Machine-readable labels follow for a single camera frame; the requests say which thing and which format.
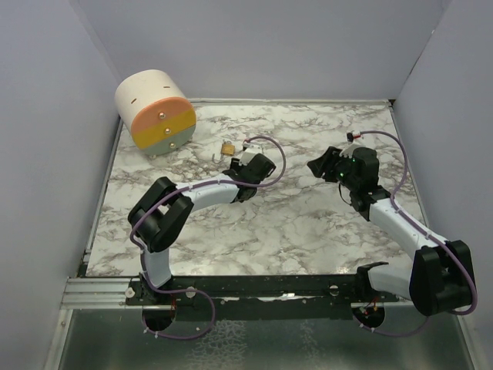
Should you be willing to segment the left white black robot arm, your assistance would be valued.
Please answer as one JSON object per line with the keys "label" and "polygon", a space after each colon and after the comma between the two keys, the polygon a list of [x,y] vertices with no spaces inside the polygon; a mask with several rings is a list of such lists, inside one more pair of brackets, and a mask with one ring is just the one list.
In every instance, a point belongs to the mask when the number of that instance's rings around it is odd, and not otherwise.
{"label": "left white black robot arm", "polygon": [[245,154],[232,159],[229,169],[209,180],[178,184],[160,177],[155,181],[128,215],[130,240],[140,249],[142,276],[146,279],[143,294],[150,302],[162,304],[169,297],[169,248],[190,214],[249,200],[275,169],[265,155]]}

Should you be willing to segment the large brass padlock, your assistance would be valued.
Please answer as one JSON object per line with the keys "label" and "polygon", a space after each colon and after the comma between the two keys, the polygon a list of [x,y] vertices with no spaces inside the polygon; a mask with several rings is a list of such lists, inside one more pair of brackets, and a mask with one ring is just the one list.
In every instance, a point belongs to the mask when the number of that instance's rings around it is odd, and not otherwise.
{"label": "large brass padlock", "polygon": [[216,155],[213,154],[211,160],[213,163],[220,163],[226,156],[234,156],[235,152],[236,147],[231,142],[224,141],[220,148],[219,157],[216,158]]}

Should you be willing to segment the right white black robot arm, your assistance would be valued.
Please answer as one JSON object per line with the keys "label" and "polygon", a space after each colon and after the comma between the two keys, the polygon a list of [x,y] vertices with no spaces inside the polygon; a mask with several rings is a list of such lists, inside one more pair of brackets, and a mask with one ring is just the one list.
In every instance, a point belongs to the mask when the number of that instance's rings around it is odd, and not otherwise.
{"label": "right white black robot arm", "polygon": [[391,199],[378,183],[380,163],[375,150],[357,144],[345,150],[331,146],[307,166],[316,178],[347,188],[350,205],[412,260],[410,268],[387,262],[360,266],[354,282],[360,300],[372,301],[388,292],[412,301],[424,316],[472,307],[477,295],[467,244],[430,231]]}

